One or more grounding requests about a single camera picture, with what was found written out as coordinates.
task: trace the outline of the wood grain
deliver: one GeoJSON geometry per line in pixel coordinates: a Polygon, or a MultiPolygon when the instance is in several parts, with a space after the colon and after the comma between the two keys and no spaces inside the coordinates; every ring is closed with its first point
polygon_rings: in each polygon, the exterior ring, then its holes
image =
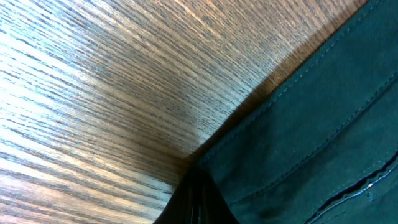
{"type": "Polygon", "coordinates": [[[151,223],[364,2],[0,0],[0,222],[151,223]]]}

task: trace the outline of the fabric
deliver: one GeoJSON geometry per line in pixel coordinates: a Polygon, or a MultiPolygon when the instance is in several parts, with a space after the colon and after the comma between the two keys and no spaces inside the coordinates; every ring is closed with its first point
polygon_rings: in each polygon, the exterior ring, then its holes
{"type": "Polygon", "coordinates": [[[244,223],[398,223],[398,1],[370,1],[197,164],[244,223]]]}

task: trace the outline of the brown wood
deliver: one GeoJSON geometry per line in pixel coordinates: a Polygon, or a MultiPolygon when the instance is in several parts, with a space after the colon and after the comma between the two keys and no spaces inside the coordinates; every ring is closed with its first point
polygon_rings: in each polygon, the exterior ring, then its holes
{"type": "Polygon", "coordinates": [[[0,1],[0,222],[151,223],[364,2],[0,1]]]}

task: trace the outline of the black object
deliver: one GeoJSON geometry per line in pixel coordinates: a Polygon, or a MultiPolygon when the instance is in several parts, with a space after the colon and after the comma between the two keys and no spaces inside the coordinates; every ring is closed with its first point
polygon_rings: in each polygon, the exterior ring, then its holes
{"type": "Polygon", "coordinates": [[[193,168],[182,180],[154,224],[238,223],[213,179],[193,168]]]}

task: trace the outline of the dark teal cloth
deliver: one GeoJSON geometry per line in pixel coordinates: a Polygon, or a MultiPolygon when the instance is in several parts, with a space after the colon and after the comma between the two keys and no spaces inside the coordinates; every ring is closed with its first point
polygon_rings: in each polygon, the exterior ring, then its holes
{"type": "Polygon", "coordinates": [[[398,1],[370,1],[198,163],[244,223],[398,223],[398,1]]]}

